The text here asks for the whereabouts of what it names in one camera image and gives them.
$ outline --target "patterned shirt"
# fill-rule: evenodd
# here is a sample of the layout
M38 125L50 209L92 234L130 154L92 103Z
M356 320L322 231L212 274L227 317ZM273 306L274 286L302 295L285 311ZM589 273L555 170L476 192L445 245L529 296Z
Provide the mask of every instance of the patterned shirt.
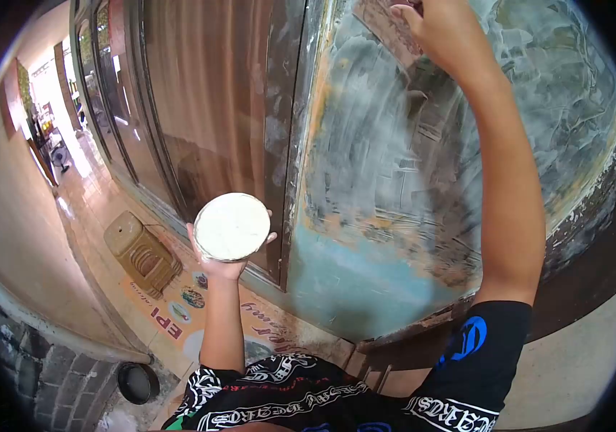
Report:
M245 375L201 366L162 428L219 431L269 422L301 432L489 432L504 407L530 319L525 303L473 306L409 397L374 393L311 355L272 355L248 366Z

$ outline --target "window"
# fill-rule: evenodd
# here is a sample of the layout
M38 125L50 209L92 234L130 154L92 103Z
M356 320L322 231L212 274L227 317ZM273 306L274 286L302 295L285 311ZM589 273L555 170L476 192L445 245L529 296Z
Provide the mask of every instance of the window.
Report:
M133 91L123 25L123 3L110 4L108 0L102 1L96 13L99 75L115 126L113 135L121 141L137 181L157 198L174 207L152 157L149 133L142 121L139 100Z
M107 152L106 157L120 168L123 173L127 173L128 169L125 166L125 160L123 160L121 150L116 143L116 139L113 137L108 114L99 91L88 22L82 23L78 33L78 40L80 63L85 77L84 85L88 92L85 95L85 103L88 105L92 121L96 123L93 126L100 135L99 138L102 140L102 143L104 143Z
M228 192L268 205L266 179L280 159L264 148L273 2L145 0L143 7L153 102L188 213ZM286 172L286 159L279 169ZM278 233L283 185L280 194L278 207L269 204ZM270 274L278 268L270 263L279 259L276 243L251 257Z

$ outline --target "paint scraper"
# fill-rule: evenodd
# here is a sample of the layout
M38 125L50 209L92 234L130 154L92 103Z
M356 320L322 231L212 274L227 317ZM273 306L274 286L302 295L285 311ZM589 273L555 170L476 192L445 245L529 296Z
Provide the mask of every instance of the paint scraper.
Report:
M390 12L390 5L393 4L408 4L422 12L420 0L358 0L353 13L380 39L406 72L424 53L411 37L404 18L395 17Z

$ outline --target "sliding glass door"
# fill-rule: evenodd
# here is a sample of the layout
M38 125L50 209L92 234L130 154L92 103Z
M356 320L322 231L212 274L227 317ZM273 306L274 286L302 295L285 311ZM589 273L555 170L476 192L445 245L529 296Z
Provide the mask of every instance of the sliding glass door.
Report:
M79 29L94 127L113 165L181 224L218 195L258 197L280 238L249 268L277 285L304 6L100 0Z
M114 137L122 143L137 182L174 207L173 200L152 157L151 139L142 121L140 101L133 90L125 44L123 2L102 0L96 11L98 72L109 106Z

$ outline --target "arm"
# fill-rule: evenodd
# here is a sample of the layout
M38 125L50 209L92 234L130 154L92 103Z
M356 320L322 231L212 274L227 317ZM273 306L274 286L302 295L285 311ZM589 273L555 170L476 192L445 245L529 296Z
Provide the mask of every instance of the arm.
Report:
M424 52L460 85L481 140L483 281L475 303L533 304L545 254L545 215L534 155L511 84L467 0L424 0L423 17L392 7Z
M210 276L200 364L246 372L238 281Z
M188 223L186 228L197 262L207 275L209 284L200 364L212 369L237 370L244 375L246 362L238 279L248 261L221 263L203 258L192 240L192 223ZM275 238L277 234L271 233L267 242Z

